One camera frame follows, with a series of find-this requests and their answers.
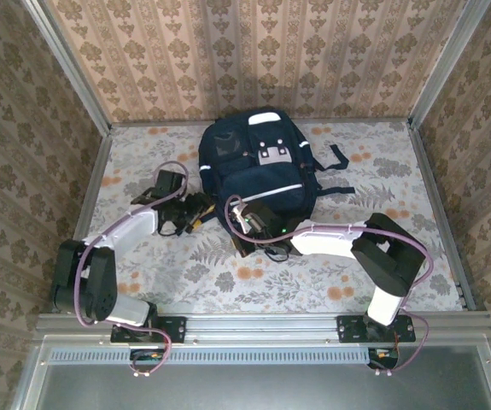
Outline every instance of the metal panel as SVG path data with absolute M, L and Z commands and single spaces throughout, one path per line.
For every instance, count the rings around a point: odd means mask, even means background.
M 469 280 L 465 274 L 461 259 L 459 258 L 458 247 L 453 240 L 452 230 L 448 224 L 447 215 L 444 212 L 441 196 L 439 195 L 439 190 L 437 189 L 435 177 L 431 171 L 427 154 L 425 154 L 422 138 L 420 137 L 419 131 L 413 128 L 413 126 L 409 128 L 409 133 L 410 139 L 412 140 L 412 147 L 414 148 L 416 158 L 418 159 L 418 165 L 420 172 L 422 173 L 425 189 L 427 190 L 427 195 L 430 199 L 431 207 L 433 208 L 433 215 L 435 216 L 436 224 L 439 227 L 439 232 L 441 233 L 442 246 L 447 253 L 450 271 L 458 278 L 467 308 L 470 310 L 475 310 L 475 299 L 473 298 L 471 287 L 469 286 Z
M 150 378 L 127 366 L 49 368 L 37 409 L 491 409 L 476 348 L 427 348 L 391 377 L 362 365 L 167 366 Z
M 127 365 L 130 348 L 52 348 L 47 365 Z M 368 348 L 180 348 L 168 365 L 360 365 Z

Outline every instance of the floral mat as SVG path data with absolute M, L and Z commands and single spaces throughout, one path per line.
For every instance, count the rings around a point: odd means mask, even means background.
M 414 289 L 415 311 L 460 310 L 458 291 L 404 123 L 299 124 L 321 164 L 336 162 L 337 143 L 349 158 L 329 170 L 324 187 L 354 186 L 355 195 L 319 198 L 312 219 L 325 223 L 367 220 L 382 212 L 422 241 L 435 259 L 431 278 Z M 201 189 L 197 149 L 206 126 L 114 128 L 111 155 L 96 202 L 91 232 L 100 231 L 153 184 L 166 160 L 190 170 L 188 192 Z M 211 220 L 190 235 L 146 237 L 118 261 L 119 291 L 155 302 L 164 313 L 362 312 L 374 284 L 359 263 L 309 255 L 283 263 L 257 252 L 241 258 L 229 235 Z

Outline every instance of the navy blue backpack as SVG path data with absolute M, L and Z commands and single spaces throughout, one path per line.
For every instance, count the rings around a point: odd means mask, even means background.
M 355 193 L 353 187 L 323 189 L 315 178 L 316 171 L 348 167 L 338 147 L 330 148 L 340 163 L 325 168 L 289 116 L 277 109 L 217 120 L 203 133 L 199 147 L 203 191 L 213 198 L 215 214 L 227 231 L 224 206 L 233 194 L 245 202 L 261 199 L 284 219 L 307 219 L 318 196 Z

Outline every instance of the robotic arm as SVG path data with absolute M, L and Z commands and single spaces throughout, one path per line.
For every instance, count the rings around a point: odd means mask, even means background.
M 203 193 L 175 196 L 160 206 L 148 207 L 155 200 L 167 197 L 181 188 L 184 175 L 160 170 L 155 187 L 132 201 L 126 218 L 109 227 L 108 235 L 93 235 L 82 241 L 67 240 L 61 244 L 51 288 L 51 300 L 57 311 L 74 311 L 74 285 L 79 261 L 88 245 L 94 243 L 80 273 L 79 305 L 83 317 L 95 321 L 109 320 L 131 326 L 145 326 L 157 317 L 156 306 L 118 293 L 116 261 L 141 240 L 159 233 L 162 236 L 190 233 L 199 219 L 213 210 L 213 202 Z M 166 222 L 175 231 L 161 232 Z
M 346 231 L 338 231 L 336 226 L 331 230 L 331 225 L 320 225 L 316 230 L 311 220 L 298 225 L 291 220 L 286 224 L 261 202 L 241 203 L 233 208 L 232 215 L 252 241 L 297 232 L 289 239 L 266 245 L 268 254 L 324 254 L 356 259 L 376 285 L 366 316 L 382 326 L 394 321 L 425 260 L 426 252 L 418 249 L 418 241 L 384 214 L 373 214 L 365 223 L 350 225 Z M 372 231 L 384 231 L 394 237 Z

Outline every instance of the aluminum frame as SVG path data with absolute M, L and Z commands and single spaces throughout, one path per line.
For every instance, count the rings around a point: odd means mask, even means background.
M 336 316 L 350 313 L 299 314 L 183 314 L 188 320 L 187 334 L 182 344 L 174 344 L 175 351 L 206 348 L 209 351 L 227 348 L 308 348 L 347 349 L 375 347 L 383 344 L 341 344 L 336 331 Z M 417 313 L 429 323 L 430 335 L 426 346 L 475 346 L 483 363 L 483 372 L 491 392 L 491 320 L 487 312 Z M 425 333 L 425 325 L 413 320 L 417 341 L 403 343 L 418 346 Z M 72 315 L 42 314 L 32 341 L 32 352 L 18 386 L 14 410 L 36 408 L 43 388 L 49 358 L 53 348 L 121 349 L 159 348 L 152 344 L 111 344 L 108 324 L 83 328 Z
M 347 124 L 357 122 L 407 122 L 408 119 L 404 117 L 387 117 L 387 118 L 292 118 L 295 124 Z M 213 124 L 213 120 L 198 120 L 198 121 L 135 121 L 135 122 L 115 122 L 112 124 L 114 128 L 134 128 L 140 126 L 210 126 Z
M 75 240 L 80 240 L 88 236 L 97 197 L 99 196 L 99 190 L 101 189 L 102 176 L 105 173 L 105 167 L 107 166 L 108 158 L 110 157 L 111 147 L 112 137 L 107 136 L 101 140 L 99 150 L 97 151 L 97 158 L 95 159 L 95 165 L 91 170 L 90 183 L 85 192 L 84 203 L 82 204 L 82 209 L 80 209 L 80 216 L 76 223 L 76 229 L 74 230 L 73 239 Z
M 412 108 L 410 118 L 414 128 L 418 128 L 424 121 L 490 3 L 490 0 L 469 0 L 465 4 L 438 62 Z
M 459 281 L 467 308 L 469 310 L 476 310 L 475 298 L 473 297 L 471 287 L 469 286 L 469 280 L 472 280 L 472 278 L 467 277 L 461 259 L 459 258 L 458 247 L 453 240 L 452 230 L 448 224 L 447 215 L 444 211 L 444 206 L 442 205 L 441 195 L 436 186 L 435 176 L 433 175 L 433 171 L 431 171 L 431 166 L 427 159 L 427 154 L 425 153 L 424 143 L 422 142 L 418 129 L 409 126 L 408 133 L 412 141 L 414 153 L 418 159 L 419 170 L 422 173 L 427 196 L 430 199 L 431 207 L 433 208 L 433 215 L 435 216 L 435 221 L 439 228 L 439 233 L 441 234 L 442 246 L 446 250 L 450 271 Z

